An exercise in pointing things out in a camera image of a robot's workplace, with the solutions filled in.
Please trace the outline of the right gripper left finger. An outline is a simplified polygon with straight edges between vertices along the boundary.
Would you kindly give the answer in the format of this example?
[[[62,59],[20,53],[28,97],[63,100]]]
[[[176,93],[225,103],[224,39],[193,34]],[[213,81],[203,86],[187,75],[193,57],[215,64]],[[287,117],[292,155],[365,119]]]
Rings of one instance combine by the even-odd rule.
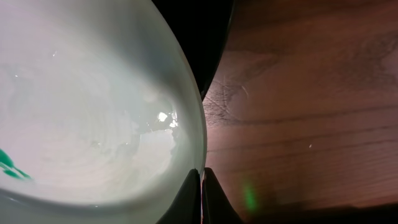
[[[200,224],[201,187],[196,169],[189,171],[169,209],[157,224]]]

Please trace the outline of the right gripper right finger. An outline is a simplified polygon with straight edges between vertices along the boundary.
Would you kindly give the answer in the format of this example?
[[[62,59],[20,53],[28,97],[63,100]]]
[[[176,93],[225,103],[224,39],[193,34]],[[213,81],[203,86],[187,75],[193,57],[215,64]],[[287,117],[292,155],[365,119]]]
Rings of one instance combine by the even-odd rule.
[[[202,182],[202,224],[243,224],[225,195],[215,173],[206,167]]]

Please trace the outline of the mint green plate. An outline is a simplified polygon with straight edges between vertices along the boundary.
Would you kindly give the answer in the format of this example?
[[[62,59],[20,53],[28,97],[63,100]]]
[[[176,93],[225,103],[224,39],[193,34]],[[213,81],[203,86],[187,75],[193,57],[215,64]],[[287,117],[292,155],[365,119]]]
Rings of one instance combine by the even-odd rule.
[[[157,223],[206,125],[151,1],[1,2],[1,222]]]

